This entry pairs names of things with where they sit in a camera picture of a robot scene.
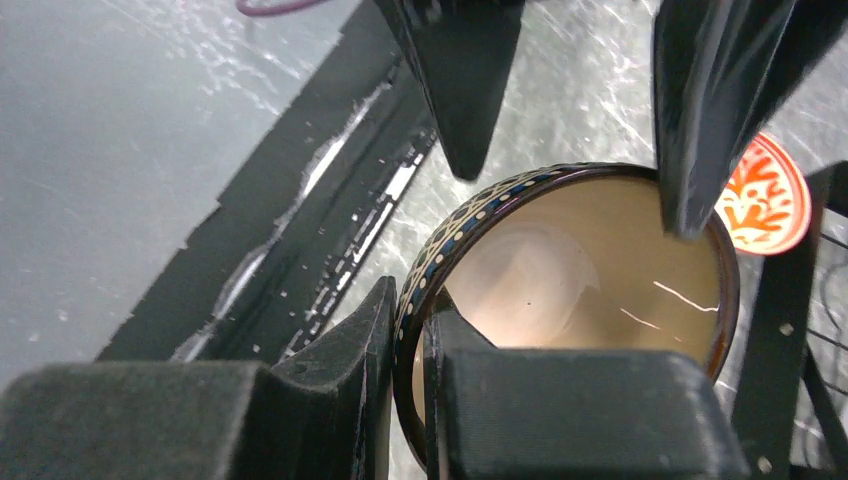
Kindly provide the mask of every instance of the dish rack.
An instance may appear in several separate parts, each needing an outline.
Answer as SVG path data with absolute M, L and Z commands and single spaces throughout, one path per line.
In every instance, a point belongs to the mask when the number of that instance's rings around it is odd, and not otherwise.
M 848 251 L 848 244 L 822 232 L 826 211 L 848 219 L 848 161 L 806 179 L 812 197 L 810 227 L 796 247 L 763 263 L 731 414 L 754 479 L 848 477 L 848 437 L 840 419 L 843 412 L 838 410 L 846 408 L 848 391 L 825 379 L 823 367 L 828 366 L 819 364 L 810 340 L 836 349 L 837 362 L 842 355 L 848 359 L 848 347 L 839 337 L 811 328 L 808 318 L 820 245 L 828 242 Z M 841 319 L 830 320 L 840 332 L 843 327 L 837 322 Z M 790 462 L 800 382 L 820 425 L 826 466 Z

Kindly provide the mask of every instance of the saucer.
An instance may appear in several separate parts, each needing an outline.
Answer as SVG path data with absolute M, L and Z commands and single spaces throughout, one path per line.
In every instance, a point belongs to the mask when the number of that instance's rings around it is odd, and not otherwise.
M 762 133 L 748 146 L 715 209 L 736 249 L 754 255 L 777 255 L 797 245 L 812 213 L 804 175 Z

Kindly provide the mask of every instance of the marble surface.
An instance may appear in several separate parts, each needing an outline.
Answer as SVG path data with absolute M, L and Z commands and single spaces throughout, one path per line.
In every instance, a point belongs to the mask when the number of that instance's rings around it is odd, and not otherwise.
M 0 389 L 94 358 L 358 3 L 0 2 Z
M 378 276 L 394 275 L 402 283 L 418 249 L 438 223 L 497 180 L 553 163 L 597 161 L 652 166 L 649 69 L 652 14 L 658 4 L 653 0 L 529 4 L 491 152 L 479 180 L 473 184 L 456 181 L 442 151 L 434 149 L 336 312 L 335 321 L 354 309 Z M 830 52 L 766 128 L 804 172 L 845 158 L 848 152 L 848 137 L 844 135 L 848 128 L 848 89 L 841 80 L 846 75 L 848 39 Z M 848 236 L 846 224 L 833 218 L 828 219 L 826 230 L 838 238 Z M 830 265 L 846 259 L 845 251 L 824 245 L 819 278 Z M 728 411 L 760 265 L 758 258 L 740 257 L 743 292 L 739 328 L 716 386 Z M 846 313 L 846 303 L 838 294 L 848 286 L 845 270 L 840 268 L 826 289 L 827 303 L 837 319 L 845 318 Z M 837 334 L 818 295 L 811 322 L 813 329 L 830 336 Z M 832 345 L 817 340 L 812 343 L 825 376 L 843 389 L 848 387 L 848 362 L 836 358 Z M 808 411 L 802 405 L 796 422 L 793 461 L 799 464 L 804 463 L 804 437 L 809 438 L 807 456 L 812 463 L 818 462 L 816 441 L 820 433 Z M 423 479 L 396 419 L 392 428 L 391 478 Z

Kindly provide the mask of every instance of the purple cable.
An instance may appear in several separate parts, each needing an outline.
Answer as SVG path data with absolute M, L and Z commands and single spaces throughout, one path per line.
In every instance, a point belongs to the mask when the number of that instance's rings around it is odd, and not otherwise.
M 250 0 L 236 0 L 236 9 L 243 15 L 248 17 L 279 17 L 290 13 L 299 12 L 310 7 L 314 7 L 327 0 L 293 0 L 277 5 L 269 5 L 267 7 L 254 7 L 248 5 Z

